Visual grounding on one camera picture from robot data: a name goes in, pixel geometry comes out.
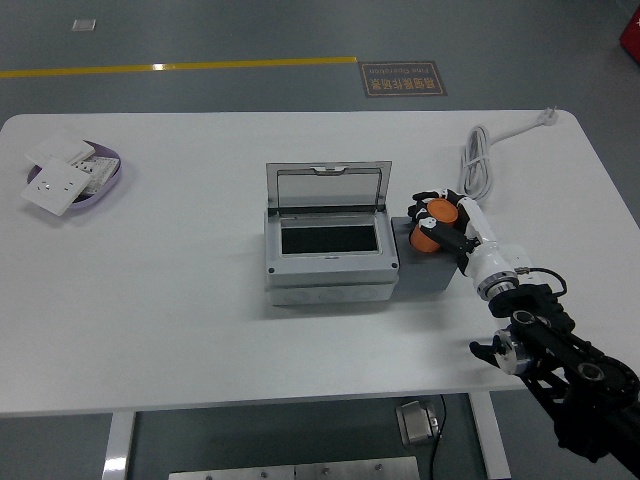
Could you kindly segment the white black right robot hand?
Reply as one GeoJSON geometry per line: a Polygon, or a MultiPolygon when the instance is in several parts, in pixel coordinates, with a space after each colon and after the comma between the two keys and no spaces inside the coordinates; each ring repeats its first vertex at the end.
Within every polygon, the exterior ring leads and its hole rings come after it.
{"type": "Polygon", "coordinates": [[[415,250],[453,254],[461,273],[485,301],[519,285],[475,200],[450,189],[416,193],[412,200],[407,214],[413,224],[409,242],[415,250]]]}

